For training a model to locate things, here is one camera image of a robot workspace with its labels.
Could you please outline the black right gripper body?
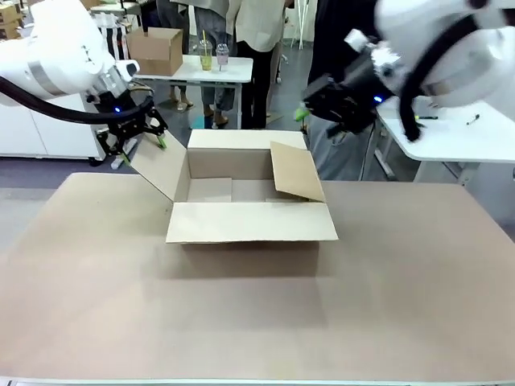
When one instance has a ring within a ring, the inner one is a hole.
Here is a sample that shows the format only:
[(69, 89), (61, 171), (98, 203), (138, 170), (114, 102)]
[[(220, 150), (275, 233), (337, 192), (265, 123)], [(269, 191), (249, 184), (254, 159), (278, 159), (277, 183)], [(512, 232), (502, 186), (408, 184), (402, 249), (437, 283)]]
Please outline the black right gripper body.
[(358, 134), (375, 122), (376, 107), (392, 96), (376, 74), (372, 53), (364, 51), (346, 68), (341, 82), (329, 75), (311, 82), (303, 91), (302, 102), (312, 115), (332, 125), (347, 122), (348, 133)]

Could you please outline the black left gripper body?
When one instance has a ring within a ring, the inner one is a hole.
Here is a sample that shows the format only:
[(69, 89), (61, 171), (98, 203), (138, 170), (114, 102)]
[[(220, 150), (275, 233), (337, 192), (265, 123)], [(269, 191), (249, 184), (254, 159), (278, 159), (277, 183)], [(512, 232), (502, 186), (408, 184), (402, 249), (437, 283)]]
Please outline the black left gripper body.
[(151, 93), (124, 91), (115, 97), (111, 92), (86, 95), (88, 124), (109, 128), (116, 137), (132, 138), (147, 128), (151, 111)]

